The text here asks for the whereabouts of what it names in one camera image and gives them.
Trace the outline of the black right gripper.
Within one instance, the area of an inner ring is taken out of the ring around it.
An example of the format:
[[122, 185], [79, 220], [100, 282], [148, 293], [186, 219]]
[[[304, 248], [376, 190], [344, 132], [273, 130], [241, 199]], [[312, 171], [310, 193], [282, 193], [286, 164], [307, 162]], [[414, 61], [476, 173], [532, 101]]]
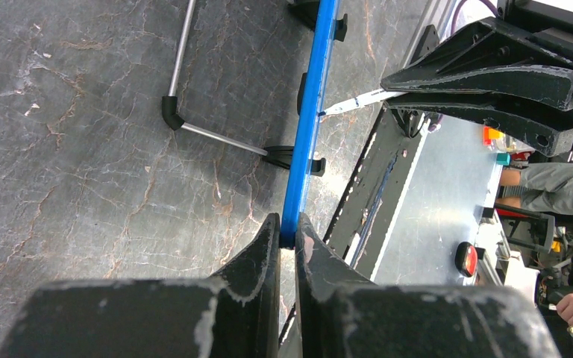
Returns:
[[415, 92], [389, 99], [391, 108], [485, 125], [547, 157], [569, 151], [573, 161], [573, 120], [563, 112], [573, 110], [573, 45], [549, 34], [473, 22], [381, 87]]

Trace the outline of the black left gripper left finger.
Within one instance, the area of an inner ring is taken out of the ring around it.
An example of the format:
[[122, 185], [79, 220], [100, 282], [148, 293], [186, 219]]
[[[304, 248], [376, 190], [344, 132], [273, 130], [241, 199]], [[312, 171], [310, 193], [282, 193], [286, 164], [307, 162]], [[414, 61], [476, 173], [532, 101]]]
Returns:
[[0, 357], [276, 357], [280, 219], [204, 278], [65, 280], [39, 287]]

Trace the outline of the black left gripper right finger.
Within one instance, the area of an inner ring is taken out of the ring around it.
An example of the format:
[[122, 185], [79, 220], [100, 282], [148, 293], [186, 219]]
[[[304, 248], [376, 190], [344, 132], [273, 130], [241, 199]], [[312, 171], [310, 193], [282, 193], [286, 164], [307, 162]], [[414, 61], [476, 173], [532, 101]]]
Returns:
[[558, 357], [538, 310], [500, 286], [380, 286], [295, 232], [303, 357]]

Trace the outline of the whiteboard marker pen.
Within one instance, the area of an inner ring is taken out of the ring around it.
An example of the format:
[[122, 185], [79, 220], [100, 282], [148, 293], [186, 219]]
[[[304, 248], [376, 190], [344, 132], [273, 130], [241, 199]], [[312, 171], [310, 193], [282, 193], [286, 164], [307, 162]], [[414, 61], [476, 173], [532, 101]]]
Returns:
[[405, 92], [386, 91], [384, 89], [372, 90], [370, 92], [365, 92], [355, 97], [333, 104], [319, 112], [318, 116], [332, 116], [346, 113], [352, 110], [367, 107], [371, 104], [386, 101], [390, 98], [396, 98], [404, 94]]

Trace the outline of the blue framed whiteboard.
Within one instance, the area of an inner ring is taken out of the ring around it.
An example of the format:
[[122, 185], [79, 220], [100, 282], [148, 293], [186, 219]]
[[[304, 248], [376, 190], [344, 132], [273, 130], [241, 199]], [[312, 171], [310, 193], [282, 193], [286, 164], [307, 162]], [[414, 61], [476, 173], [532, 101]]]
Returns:
[[293, 249], [298, 220], [304, 211], [308, 183], [312, 174], [320, 113], [338, 20], [339, 1], [321, 0], [316, 17], [301, 110], [296, 131], [292, 163], [281, 219], [280, 247]]

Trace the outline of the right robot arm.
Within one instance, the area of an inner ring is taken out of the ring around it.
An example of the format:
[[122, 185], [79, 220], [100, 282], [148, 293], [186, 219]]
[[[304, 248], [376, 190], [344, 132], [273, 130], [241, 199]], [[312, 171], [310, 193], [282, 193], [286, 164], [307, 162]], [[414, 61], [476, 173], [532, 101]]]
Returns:
[[547, 157], [573, 150], [573, 12], [500, 1], [381, 81], [388, 107], [494, 128]]

